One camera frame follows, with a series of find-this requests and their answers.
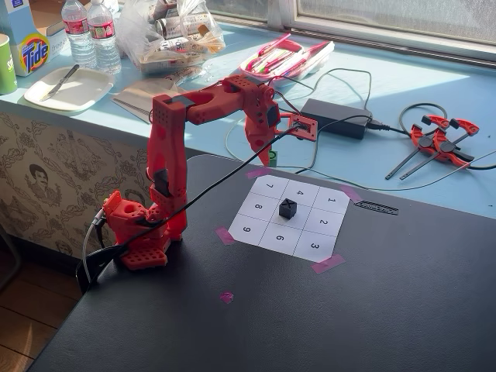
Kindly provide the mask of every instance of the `green object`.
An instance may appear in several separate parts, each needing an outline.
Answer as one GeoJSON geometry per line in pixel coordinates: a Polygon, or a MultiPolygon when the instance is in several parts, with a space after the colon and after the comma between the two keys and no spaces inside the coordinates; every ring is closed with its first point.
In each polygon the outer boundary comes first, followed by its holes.
{"type": "Polygon", "coordinates": [[[14,60],[10,52],[9,37],[0,33],[0,95],[17,90],[14,60]]]}
{"type": "Polygon", "coordinates": [[[277,151],[269,150],[269,167],[277,167],[277,151]]]}

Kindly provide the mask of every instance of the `window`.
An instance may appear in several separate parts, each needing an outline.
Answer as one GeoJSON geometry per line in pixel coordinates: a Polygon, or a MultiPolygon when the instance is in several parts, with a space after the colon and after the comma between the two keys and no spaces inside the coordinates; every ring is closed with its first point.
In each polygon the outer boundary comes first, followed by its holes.
{"type": "Polygon", "coordinates": [[[270,0],[207,0],[206,4],[214,14],[266,21],[267,1],[270,0]]]}
{"type": "Polygon", "coordinates": [[[298,0],[298,14],[496,43],[494,0],[298,0]]]}
{"type": "Polygon", "coordinates": [[[494,0],[207,0],[214,14],[267,22],[272,29],[491,61],[496,61],[494,4],[494,0]]]}

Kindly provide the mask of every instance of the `plastic bag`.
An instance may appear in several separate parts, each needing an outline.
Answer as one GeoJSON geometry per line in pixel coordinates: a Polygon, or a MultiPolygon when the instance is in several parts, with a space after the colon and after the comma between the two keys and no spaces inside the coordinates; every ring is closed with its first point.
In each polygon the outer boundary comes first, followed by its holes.
{"type": "Polygon", "coordinates": [[[127,0],[117,43],[143,73],[202,64],[226,47],[202,0],[127,0]]]}

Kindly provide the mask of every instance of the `black tabletop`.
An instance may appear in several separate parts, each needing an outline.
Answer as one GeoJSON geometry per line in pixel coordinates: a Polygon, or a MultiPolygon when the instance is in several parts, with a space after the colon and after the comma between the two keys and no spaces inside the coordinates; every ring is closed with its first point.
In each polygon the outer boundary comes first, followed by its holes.
{"type": "MultiPolygon", "coordinates": [[[[238,165],[191,158],[189,197],[238,165]]],[[[359,190],[398,215],[350,204],[334,250],[346,262],[317,275],[307,260],[217,237],[254,182],[245,173],[188,209],[166,267],[111,263],[29,371],[496,369],[496,220],[359,190]]]]}

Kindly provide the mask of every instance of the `black label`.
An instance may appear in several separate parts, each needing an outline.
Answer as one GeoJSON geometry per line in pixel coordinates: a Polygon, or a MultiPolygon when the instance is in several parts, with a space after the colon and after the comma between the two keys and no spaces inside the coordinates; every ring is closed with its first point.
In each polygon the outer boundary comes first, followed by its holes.
{"type": "Polygon", "coordinates": [[[386,213],[388,215],[398,215],[398,210],[396,208],[387,207],[386,205],[371,203],[370,201],[366,201],[366,202],[359,201],[355,203],[355,205],[357,207],[370,209],[371,211],[375,211],[375,212],[386,213]]]}

